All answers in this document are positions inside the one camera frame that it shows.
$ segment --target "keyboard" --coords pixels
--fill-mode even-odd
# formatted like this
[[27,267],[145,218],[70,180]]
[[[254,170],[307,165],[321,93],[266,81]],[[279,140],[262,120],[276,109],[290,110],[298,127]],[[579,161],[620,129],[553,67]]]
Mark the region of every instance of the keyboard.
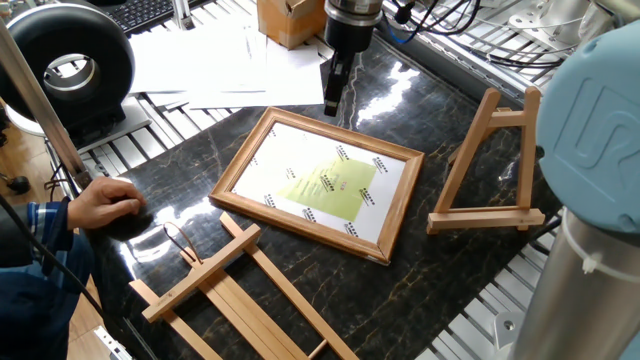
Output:
[[[189,5],[201,2],[189,1]],[[126,34],[135,34],[172,17],[173,3],[171,0],[129,0],[106,13]]]

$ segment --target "black marble table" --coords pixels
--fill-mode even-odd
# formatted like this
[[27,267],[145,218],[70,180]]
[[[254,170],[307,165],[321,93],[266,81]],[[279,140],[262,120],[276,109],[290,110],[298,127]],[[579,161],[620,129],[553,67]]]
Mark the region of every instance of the black marble table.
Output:
[[[413,359],[524,246],[513,228],[442,231],[427,236],[427,215],[446,179],[447,157],[462,142],[477,103],[437,76],[374,39],[355,61],[356,76],[338,117],[323,106],[285,109],[387,140],[426,154],[389,266],[382,266],[268,226],[242,214],[246,228],[262,229],[258,246],[300,290],[361,359]],[[328,63],[322,66],[327,73]],[[221,123],[124,174],[146,196],[151,223],[122,222],[94,233],[99,260],[96,282],[104,309],[124,316],[161,359],[199,356],[166,324],[149,324],[146,304],[127,285],[142,279],[163,294],[189,272],[162,224],[182,226],[201,256],[231,241],[218,218],[223,211],[208,194],[264,108],[239,111]],[[520,132],[504,129],[482,146],[454,206],[514,204]],[[536,169],[533,206],[554,214],[559,203]],[[258,266],[243,256],[227,272],[303,351],[321,339]],[[198,291],[178,305],[181,316],[224,359],[258,354]],[[321,359],[333,359],[324,351]]]

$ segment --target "tabletop easel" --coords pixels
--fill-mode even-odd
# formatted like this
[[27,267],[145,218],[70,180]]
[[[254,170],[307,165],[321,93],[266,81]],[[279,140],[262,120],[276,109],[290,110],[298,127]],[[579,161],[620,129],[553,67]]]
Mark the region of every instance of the tabletop easel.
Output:
[[[149,322],[154,322],[162,317],[204,359],[221,359],[193,329],[171,310],[197,287],[264,359],[313,359],[326,345],[329,345],[341,359],[357,360],[358,357],[347,344],[262,250],[253,243],[260,235],[260,228],[253,224],[243,231],[226,212],[222,214],[220,221],[222,226],[234,237],[234,240],[215,255],[204,260],[200,259],[195,249],[184,248],[180,252],[180,256],[191,265],[192,270],[187,277],[167,293],[158,297],[139,279],[129,283],[149,303],[149,307],[142,312],[142,315]],[[245,251],[256,261],[271,281],[289,298],[289,301],[324,339],[310,355],[306,355],[222,269],[226,262],[242,251]]]
[[[540,210],[531,209],[540,96],[536,87],[527,88],[524,110],[511,111],[508,108],[498,108],[498,90],[487,89],[464,142],[449,157],[449,163],[453,162],[453,167],[433,212],[429,214],[427,234],[437,234],[444,229],[502,226],[516,226],[518,230],[526,231],[530,225],[544,222],[544,215]],[[452,209],[453,199],[480,144],[496,130],[512,126],[522,128],[516,205]]]

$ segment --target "stack of papers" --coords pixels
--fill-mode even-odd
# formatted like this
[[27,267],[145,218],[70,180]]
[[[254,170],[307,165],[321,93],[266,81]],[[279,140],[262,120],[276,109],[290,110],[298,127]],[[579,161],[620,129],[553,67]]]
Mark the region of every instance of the stack of papers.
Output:
[[192,109],[322,104],[315,45],[288,50],[251,23],[218,22],[190,31],[133,36],[131,93],[156,106]]

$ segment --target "green certificate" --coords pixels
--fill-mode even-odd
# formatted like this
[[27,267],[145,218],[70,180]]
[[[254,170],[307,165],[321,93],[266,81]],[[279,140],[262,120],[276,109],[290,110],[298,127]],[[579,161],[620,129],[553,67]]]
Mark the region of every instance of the green certificate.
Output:
[[278,195],[355,221],[375,173],[373,165],[336,156],[296,176]]

